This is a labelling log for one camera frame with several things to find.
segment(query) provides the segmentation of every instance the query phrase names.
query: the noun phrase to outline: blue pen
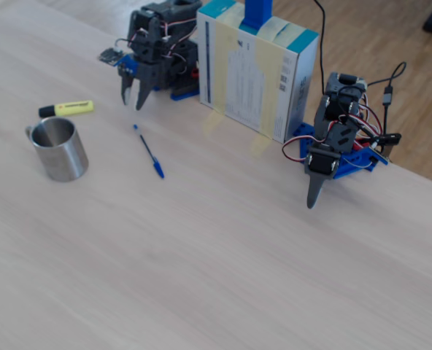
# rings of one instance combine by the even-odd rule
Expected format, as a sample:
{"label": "blue pen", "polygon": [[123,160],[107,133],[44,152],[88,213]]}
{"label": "blue pen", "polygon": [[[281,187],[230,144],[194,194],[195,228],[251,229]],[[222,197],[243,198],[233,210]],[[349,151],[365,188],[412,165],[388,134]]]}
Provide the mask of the blue pen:
{"label": "blue pen", "polygon": [[143,139],[142,132],[140,131],[140,129],[139,129],[139,127],[138,127],[137,124],[134,124],[134,129],[136,130],[136,133],[138,133],[138,136],[140,136],[140,138],[142,139],[143,144],[144,144],[144,146],[146,147],[146,150],[148,151],[148,153],[150,153],[150,157],[151,157],[151,159],[153,160],[153,166],[155,167],[156,172],[158,173],[158,175],[159,175],[162,179],[164,179],[164,172],[163,172],[163,169],[161,169],[161,165],[159,165],[158,159],[157,159],[155,156],[153,156],[153,154],[151,153],[150,148],[149,148],[148,145],[146,144],[146,141]]}

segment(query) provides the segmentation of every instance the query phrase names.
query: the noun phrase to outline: pen cap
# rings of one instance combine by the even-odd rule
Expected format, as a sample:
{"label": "pen cap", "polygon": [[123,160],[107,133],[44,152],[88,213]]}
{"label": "pen cap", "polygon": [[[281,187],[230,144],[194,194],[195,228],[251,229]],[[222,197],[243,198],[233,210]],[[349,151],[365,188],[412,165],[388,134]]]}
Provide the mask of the pen cap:
{"label": "pen cap", "polygon": [[40,118],[47,118],[47,117],[53,117],[53,116],[55,116],[54,105],[42,107],[39,109],[39,117]]}

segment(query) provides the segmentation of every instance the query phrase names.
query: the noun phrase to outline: mug handle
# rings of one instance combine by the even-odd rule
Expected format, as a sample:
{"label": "mug handle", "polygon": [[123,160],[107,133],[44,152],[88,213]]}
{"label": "mug handle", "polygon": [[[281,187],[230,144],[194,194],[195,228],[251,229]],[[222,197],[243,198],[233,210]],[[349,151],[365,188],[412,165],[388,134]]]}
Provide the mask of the mug handle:
{"label": "mug handle", "polygon": [[33,130],[33,127],[32,126],[27,126],[26,128],[25,128],[25,134],[26,134],[26,137],[28,137],[28,139],[29,139],[29,136],[31,135],[31,131]]}

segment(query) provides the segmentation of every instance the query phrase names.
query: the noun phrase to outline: cardboard box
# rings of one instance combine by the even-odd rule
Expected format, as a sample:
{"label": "cardboard box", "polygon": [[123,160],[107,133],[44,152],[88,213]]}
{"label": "cardboard box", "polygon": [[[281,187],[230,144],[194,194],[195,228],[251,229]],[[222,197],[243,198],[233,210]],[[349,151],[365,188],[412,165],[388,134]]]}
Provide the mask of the cardboard box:
{"label": "cardboard box", "polygon": [[256,31],[243,19],[232,0],[198,11],[200,102],[284,142],[304,118],[318,34],[278,17]]}

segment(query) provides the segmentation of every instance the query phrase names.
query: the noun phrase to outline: yellow highlighter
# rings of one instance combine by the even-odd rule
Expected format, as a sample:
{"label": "yellow highlighter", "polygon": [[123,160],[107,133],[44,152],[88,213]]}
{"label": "yellow highlighter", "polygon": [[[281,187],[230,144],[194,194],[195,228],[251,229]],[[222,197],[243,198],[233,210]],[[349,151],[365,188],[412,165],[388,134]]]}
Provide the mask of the yellow highlighter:
{"label": "yellow highlighter", "polygon": [[64,116],[78,113],[92,112],[94,105],[91,100],[69,102],[67,104],[53,104],[39,109],[39,116],[41,118]]}

